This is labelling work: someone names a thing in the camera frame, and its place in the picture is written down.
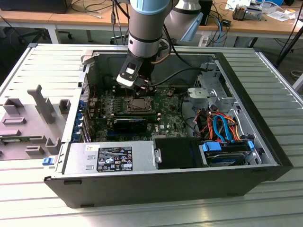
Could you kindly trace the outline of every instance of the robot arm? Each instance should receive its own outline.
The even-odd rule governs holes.
[[[180,15],[185,15],[186,20],[190,18],[189,28],[193,23],[193,15],[196,17],[200,14],[200,5],[198,0],[130,0],[130,3],[128,55],[116,80],[127,88],[144,87],[144,84],[151,80],[153,62],[157,58],[162,28],[167,15],[175,9],[167,17],[169,29],[174,29],[173,25],[178,26],[176,23],[180,21]],[[178,5],[186,9],[175,8]],[[195,7],[188,9],[188,6],[193,5]]]

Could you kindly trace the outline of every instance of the power supply label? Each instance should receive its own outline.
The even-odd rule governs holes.
[[[132,147],[99,148],[98,172],[131,171],[133,170]]]

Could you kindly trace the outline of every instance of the metal work surface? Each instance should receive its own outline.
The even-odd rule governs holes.
[[[16,96],[23,102],[32,103],[30,97],[22,94],[38,83],[49,88],[42,90],[42,94],[53,103],[63,97],[71,98],[82,71],[80,56],[85,49],[114,51],[117,47],[39,44],[28,48],[1,86],[0,104],[6,97]],[[212,48],[178,50],[209,52]],[[44,169],[42,160],[0,161],[0,225],[301,226],[302,100],[262,54],[253,49],[223,48],[216,51],[224,53],[294,169],[275,182],[262,183],[244,197],[74,210],[66,207],[44,184],[43,177],[53,169]]]

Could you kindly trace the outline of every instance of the wooden desk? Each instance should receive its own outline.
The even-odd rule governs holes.
[[[111,6],[112,3],[110,1],[106,1],[102,5],[98,6],[92,6],[89,7],[89,10],[97,10],[106,6]],[[121,4],[122,8],[126,11],[125,4]],[[83,5],[82,2],[80,4],[75,4],[73,6],[75,9],[79,11],[83,11]],[[70,8],[66,14],[52,14],[52,16],[49,18],[49,23],[51,24],[57,24],[57,25],[89,25],[89,26],[109,26],[110,29],[112,27],[110,18],[112,13],[112,7],[108,7],[106,9],[100,10],[101,14],[97,13],[91,13],[94,15],[102,16],[102,18],[94,17],[87,13],[77,12]],[[120,18],[120,24],[121,26],[127,27],[128,26],[128,20],[126,16],[120,11],[118,8],[118,14]]]
[[[243,20],[238,21],[232,19],[232,11],[225,11],[225,4],[227,0],[216,0],[215,6],[218,9],[218,12],[223,16],[223,19],[230,20],[232,22],[229,32],[241,32],[241,33],[257,33],[257,34],[280,34],[280,35],[290,35],[293,26],[294,20],[287,20],[284,22],[273,19],[269,16],[263,15],[261,21],[255,20]],[[302,1],[295,1],[292,7],[300,7]],[[297,28],[294,31],[294,35],[299,31],[302,24],[298,22]],[[215,24],[214,19],[210,18],[207,27],[209,30],[217,30],[218,26]]]
[[[266,15],[263,16],[261,21],[236,21],[232,19],[232,11],[226,11],[225,2],[227,0],[216,0],[216,7],[223,18],[232,22],[228,36],[246,36],[246,37],[266,37],[266,38],[288,38],[290,35],[294,21],[287,20],[280,22]],[[100,2],[99,0],[85,0],[85,5],[94,4]],[[301,1],[296,0],[293,7],[301,6]],[[89,10],[100,9],[105,6],[110,6],[111,2],[106,1],[102,5],[92,6]],[[74,5],[75,9],[83,11],[82,2]],[[0,15],[3,16],[12,26],[15,27],[35,27],[46,28],[50,33],[51,40],[54,44],[60,43],[58,38],[58,29],[78,29],[78,30],[112,30],[112,24],[110,21],[112,8],[108,7],[101,10],[101,14],[92,13],[95,15],[101,15],[102,18],[91,16],[87,13],[76,12],[73,9],[69,9],[66,14],[53,14],[53,13],[37,13],[37,12],[8,12],[0,11]],[[127,18],[118,9],[120,24],[122,30],[127,30]],[[303,23],[298,22],[294,35],[300,29]],[[0,19],[0,26],[8,26],[3,20]],[[200,44],[203,40],[208,39],[210,35],[215,33],[218,26],[215,24],[214,19],[210,18],[206,26],[200,26],[197,32],[201,35]]]

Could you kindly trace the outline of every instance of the floor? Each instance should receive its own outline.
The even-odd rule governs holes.
[[[26,49],[27,44],[20,44],[18,41],[18,33],[24,34],[33,32],[31,28],[18,28],[14,31],[12,28],[6,30],[6,38],[0,38],[0,83],[2,83],[19,57]],[[109,31],[91,31],[93,42],[87,41],[86,32],[82,30],[70,30],[73,39],[70,40],[66,34],[60,34],[60,38],[63,44],[109,44],[112,32]],[[31,42],[33,37],[26,38],[27,42]],[[228,37],[225,47],[233,46],[235,38]],[[180,43],[180,45],[197,45],[199,37],[196,37],[194,41],[190,43]],[[50,43],[49,40],[39,40],[40,43]],[[281,46],[274,39],[260,38],[255,43],[255,49],[262,51],[265,56],[271,61],[275,62],[278,54],[280,53]],[[281,74],[287,79],[290,84],[293,84],[295,78],[291,76],[291,71],[299,70],[303,71],[303,40],[299,40],[294,46],[293,53],[289,53],[284,61],[278,68]]]

